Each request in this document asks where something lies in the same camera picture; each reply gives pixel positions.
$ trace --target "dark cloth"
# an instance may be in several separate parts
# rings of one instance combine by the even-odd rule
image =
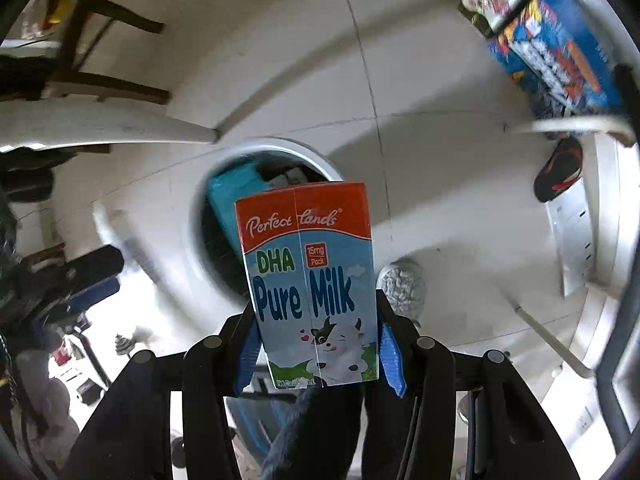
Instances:
[[[343,480],[353,459],[364,398],[367,433],[363,480],[395,479],[414,409],[380,379],[364,384],[309,388],[296,401],[262,464],[262,480]]]
[[[55,67],[56,60],[49,57],[0,55],[0,98],[37,101]]]

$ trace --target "cloud illustration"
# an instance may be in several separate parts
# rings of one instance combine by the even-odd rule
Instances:
[[[347,268],[347,270],[345,270],[345,273],[347,274],[347,276],[352,276],[354,278],[359,278],[365,272],[367,272],[367,269],[365,269],[363,266],[360,266],[360,265],[349,267]]]

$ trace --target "jeans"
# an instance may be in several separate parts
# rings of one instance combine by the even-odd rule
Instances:
[[[394,480],[414,409],[377,381],[309,388],[295,403],[267,458],[262,480],[344,480],[360,433],[364,398],[368,426],[362,452],[363,480]]]

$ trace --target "slipper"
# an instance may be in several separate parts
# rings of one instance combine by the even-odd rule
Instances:
[[[582,173],[582,146],[575,137],[558,142],[551,158],[533,183],[533,192],[540,202],[553,200],[569,189]]]

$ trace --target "metal bolt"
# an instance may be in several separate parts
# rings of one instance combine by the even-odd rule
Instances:
[[[214,348],[218,348],[222,345],[222,338],[219,335],[210,335],[202,343],[207,348],[211,348],[213,350]]]
[[[504,361],[504,354],[499,350],[489,350],[486,356],[492,363],[498,364]]]
[[[436,346],[436,342],[431,337],[425,335],[419,337],[417,343],[420,348],[424,348],[425,350],[429,350]]]
[[[148,362],[153,354],[154,353],[151,350],[141,350],[140,352],[136,352],[133,356],[133,360],[141,365]]]

